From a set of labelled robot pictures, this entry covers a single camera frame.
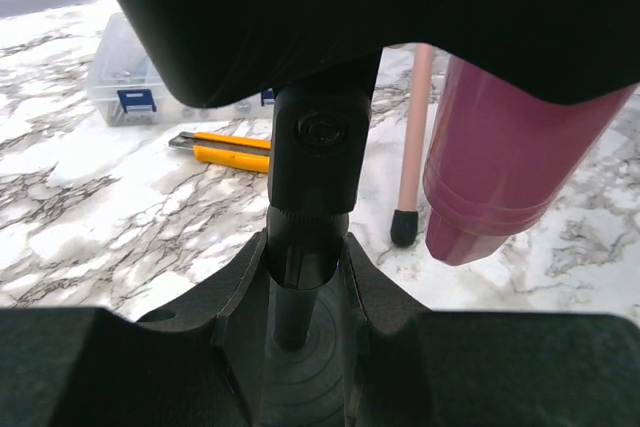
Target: yellow handle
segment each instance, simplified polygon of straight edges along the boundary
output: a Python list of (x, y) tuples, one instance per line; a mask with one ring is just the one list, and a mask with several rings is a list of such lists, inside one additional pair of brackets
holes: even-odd
[[(224, 142), (227, 142), (229, 137), (221, 136), (224, 138)], [(255, 139), (243, 139), (252, 140), (253, 142), (269, 142), (268, 140), (255, 140)], [(242, 143), (242, 145), (249, 145), (248, 142)], [(234, 169), (247, 170), (249, 172), (260, 172), (266, 174), (269, 172), (269, 157), (261, 155), (246, 154), (244, 152), (233, 152), (231, 150), (213, 149), (211, 147), (204, 147), (202, 145), (193, 146), (193, 155), (200, 162), (208, 162), (211, 164), (226, 165), (227, 167), (233, 167)]]
[(194, 137), (212, 142), (224, 142), (225, 144), (246, 145), (247, 147), (271, 150), (270, 140), (249, 139), (247, 137), (234, 137), (232, 135), (212, 134), (210, 132), (196, 132)]

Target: pink bottle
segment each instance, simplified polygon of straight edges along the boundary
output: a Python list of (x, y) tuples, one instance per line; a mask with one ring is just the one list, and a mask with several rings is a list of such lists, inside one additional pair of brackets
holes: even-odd
[(431, 254), (461, 265), (535, 224), (635, 88), (551, 104), (452, 57), (424, 172)]

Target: white marble surface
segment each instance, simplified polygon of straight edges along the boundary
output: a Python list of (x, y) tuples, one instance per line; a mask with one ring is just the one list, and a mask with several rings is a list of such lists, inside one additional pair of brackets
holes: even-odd
[[(264, 225), (266, 178), (167, 147), (178, 127), (109, 128), (83, 79), (113, 0), (0, 21), (0, 306), (97, 304), (136, 318), (205, 279)], [(463, 267), (389, 240), (410, 47), (386, 54), (351, 230), (438, 309), (597, 311), (640, 322), (640, 97), (544, 219)], [(438, 54), (435, 101), (446, 68)], [(198, 124), (268, 137), (269, 121)], [(421, 225), (426, 203), (421, 196)]]

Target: black tip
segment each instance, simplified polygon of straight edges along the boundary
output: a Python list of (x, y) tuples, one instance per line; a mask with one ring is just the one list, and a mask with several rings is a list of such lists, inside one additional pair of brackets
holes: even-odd
[(418, 235), (418, 212), (403, 212), (396, 209), (391, 222), (391, 241), (397, 247), (409, 247), (416, 240), (416, 235)]

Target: blue latch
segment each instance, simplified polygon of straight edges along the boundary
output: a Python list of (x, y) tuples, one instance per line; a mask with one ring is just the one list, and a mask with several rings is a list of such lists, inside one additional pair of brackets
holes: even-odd
[(157, 111), (149, 89), (119, 90), (118, 97), (125, 114)]
[(276, 101), (275, 95), (273, 95), (273, 89), (263, 90), (260, 92), (260, 105), (264, 107), (265, 105), (274, 104)]

